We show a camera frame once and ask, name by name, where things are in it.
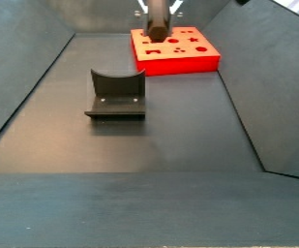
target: hole in red block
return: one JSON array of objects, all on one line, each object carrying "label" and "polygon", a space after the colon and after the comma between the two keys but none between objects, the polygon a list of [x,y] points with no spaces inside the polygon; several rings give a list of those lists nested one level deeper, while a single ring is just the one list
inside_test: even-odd
[{"label": "hole in red block", "polygon": [[197,46],[195,49],[196,49],[197,51],[207,51],[207,48],[203,47],[203,46]]},{"label": "hole in red block", "polygon": [[145,54],[160,53],[160,50],[145,50]]},{"label": "hole in red block", "polygon": [[196,38],[189,38],[188,40],[191,41],[191,43],[196,43],[197,42],[197,39]]},{"label": "hole in red block", "polygon": [[168,43],[179,43],[179,40],[176,40],[176,39],[169,39],[169,40],[167,40],[167,42],[168,42]]}]

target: red block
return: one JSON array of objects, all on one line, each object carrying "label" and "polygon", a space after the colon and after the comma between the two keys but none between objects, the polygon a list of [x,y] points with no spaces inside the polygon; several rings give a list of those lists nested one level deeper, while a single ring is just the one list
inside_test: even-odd
[{"label": "red block", "polygon": [[137,70],[147,76],[215,72],[220,54],[195,27],[175,27],[163,43],[152,43],[143,29],[131,30]]}]

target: gray floor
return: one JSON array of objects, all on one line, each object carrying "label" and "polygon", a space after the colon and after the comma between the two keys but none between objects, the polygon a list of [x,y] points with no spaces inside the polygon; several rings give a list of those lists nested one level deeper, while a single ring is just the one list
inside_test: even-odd
[{"label": "gray floor", "polygon": [[261,171],[216,73],[148,77],[145,121],[91,121],[91,69],[135,72],[128,35],[71,41],[0,136],[1,173]]},{"label": "gray floor", "polygon": [[144,122],[83,114],[128,46],[77,36],[0,135],[0,247],[299,246],[299,180],[261,172],[215,73],[149,77]]},{"label": "gray floor", "polygon": [[267,173],[0,175],[0,247],[299,246],[299,180]]}]

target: dark gray surface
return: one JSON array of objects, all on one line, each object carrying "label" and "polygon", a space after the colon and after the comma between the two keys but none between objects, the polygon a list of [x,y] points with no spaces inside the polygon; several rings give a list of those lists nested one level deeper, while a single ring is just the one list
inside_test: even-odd
[{"label": "dark gray surface", "polygon": [[264,167],[299,176],[299,15],[268,0],[232,1],[204,33]]},{"label": "dark gray surface", "polygon": [[299,180],[0,175],[0,247],[299,246]]},{"label": "dark gray surface", "polygon": [[72,32],[37,0],[0,0],[0,128]]},{"label": "dark gray surface", "polygon": [[[44,0],[76,33],[129,33],[143,28],[133,12],[140,11],[137,0]],[[180,8],[184,17],[176,25],[203,28],[229,0],[188,0]]]},{"label": "dark gray surface", "polygon": [[131,75],[128,35],[77,36],[0,136],[0,172],[261,171],[216,73],[147,78],[145,121],[96,121],[91,69]]}]

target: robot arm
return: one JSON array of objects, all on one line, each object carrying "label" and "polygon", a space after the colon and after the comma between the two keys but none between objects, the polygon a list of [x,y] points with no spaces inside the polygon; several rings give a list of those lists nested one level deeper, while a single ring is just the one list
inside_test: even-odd
[{"label": "robot arm", "polygon": [[143,0],[137,1],[144,11],[144,35],[161,43],[171,36],[173,15],[184,0],[176,0],[171,7],[168,0],[147,0],[147,6]]}]

